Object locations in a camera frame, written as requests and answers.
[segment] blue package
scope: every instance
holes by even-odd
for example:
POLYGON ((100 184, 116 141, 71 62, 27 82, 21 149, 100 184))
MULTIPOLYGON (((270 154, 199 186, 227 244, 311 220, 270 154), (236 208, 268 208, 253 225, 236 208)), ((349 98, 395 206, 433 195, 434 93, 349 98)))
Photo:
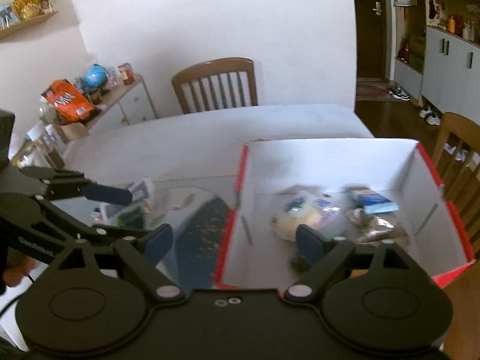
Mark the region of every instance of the blue package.
POLYGON ((349 191, 352 199, 361 207, 366 214, 380 214, 383 212, 392 212, 399 209, 398 204, 387 199, 384 195, 362 187, 351 189, 349 191))

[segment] wall shelf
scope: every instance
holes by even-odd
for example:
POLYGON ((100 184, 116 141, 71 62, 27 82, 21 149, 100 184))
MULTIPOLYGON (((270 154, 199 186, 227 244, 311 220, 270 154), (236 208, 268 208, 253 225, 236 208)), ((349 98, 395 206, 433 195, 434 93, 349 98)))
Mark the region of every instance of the wall shelf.
POLYGON ((56 14, 57 14, 57 11, 45 12, 43 15, 38 15, 38 16, 32 17, 31 19, 19 21, 18 23, 12 24, 9 27, 5 27, 3 30, 0 28, 0 40, 13 34, 14 32, 20 31, 24 28, 34 26, 43 21, 47 21, 49 18, 51 18, 56 14))

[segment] clear plastic container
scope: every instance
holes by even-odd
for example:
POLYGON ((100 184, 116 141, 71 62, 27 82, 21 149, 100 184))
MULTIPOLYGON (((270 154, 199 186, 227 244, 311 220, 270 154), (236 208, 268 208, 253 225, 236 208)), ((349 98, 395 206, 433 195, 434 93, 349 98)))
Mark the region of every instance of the clear plastic container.
POLYGON ((42 122, 33 126, 27 132, 27 135, 52 168, 62 169, 65 167, 65 163, 59 153, 58 145, 49 136, 42 122))

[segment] plastic bottle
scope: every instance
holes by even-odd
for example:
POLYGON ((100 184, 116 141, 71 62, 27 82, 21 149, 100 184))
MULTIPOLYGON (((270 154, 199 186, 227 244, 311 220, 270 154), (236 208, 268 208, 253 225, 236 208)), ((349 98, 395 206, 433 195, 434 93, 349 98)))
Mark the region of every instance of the plastic bottle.
POLYGON ((49 136, 42 122, 38 122, 28 130, 27 135, 52 168, 64 168, 65 163, 63 162, 62 156, 59 154, 58 145, 49 136))
POLYGON ((52 138, 52 140, 54 140, 54 142, 57 144, 60 152, 64 152, 67 145, 64 144, 62 138, 58 136, 57 131, 55 130, 55 127, 53 126, 53 124, 47 124, 45 126, 45 130, 49 134, 49 136, 52 138))

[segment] snack package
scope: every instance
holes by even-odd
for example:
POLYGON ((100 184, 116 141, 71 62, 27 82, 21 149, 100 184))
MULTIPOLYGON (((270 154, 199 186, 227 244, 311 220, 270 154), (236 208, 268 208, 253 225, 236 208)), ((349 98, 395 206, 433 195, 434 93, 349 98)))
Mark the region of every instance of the snack package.
POLYGON ((359 230, 360 237, 353 237, 356 243, 378 244, 384 239, 403 239, 408 244, 408 234, 393 212, 367 214, 362 208, 350 208, 344 215, 359 230))
POLYGON ((42 96, 72 122, 88 119, 90 112, 95 109, 66 79, 53 81, 50 87, 42 93, 42 96))
POLYGON ((300 191, 270 219, 270 227, 282 239, 295 241, 299 225, 307 225, 320 233, 324 239, 332 239, 342 233, 342 227, 328 226, 341 217, 341 210, 331 202, 331 196, 320 197, 300 191))
POLYGON ((368 187, 351 187, 347 193, 356 202, 363 207, 367 214, 377 214, 380 212, 392 212, 398 210, 398 204, 387 199, 384 195, 372 191, 368 187))

